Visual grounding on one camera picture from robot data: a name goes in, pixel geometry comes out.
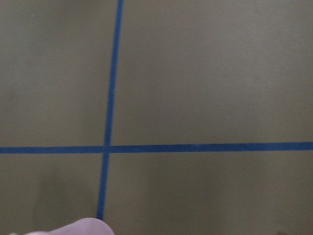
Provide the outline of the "pink mesh pen holder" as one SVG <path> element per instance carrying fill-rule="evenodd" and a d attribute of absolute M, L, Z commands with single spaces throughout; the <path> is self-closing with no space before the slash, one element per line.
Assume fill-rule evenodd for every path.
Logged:
<path fill-rule="evenodd" d="M 83 218 L 52 231 L 34 231 L 27 235 L 114 235 L 114 232 L 100 219 Z"/>

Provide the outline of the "brown paper table cover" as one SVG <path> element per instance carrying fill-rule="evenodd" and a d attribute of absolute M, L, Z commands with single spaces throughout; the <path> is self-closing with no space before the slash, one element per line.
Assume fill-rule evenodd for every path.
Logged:
<path fill-rule="evenodd" d="M 310 0 L 3 0 L 0 232 L 313 232 Z"/>

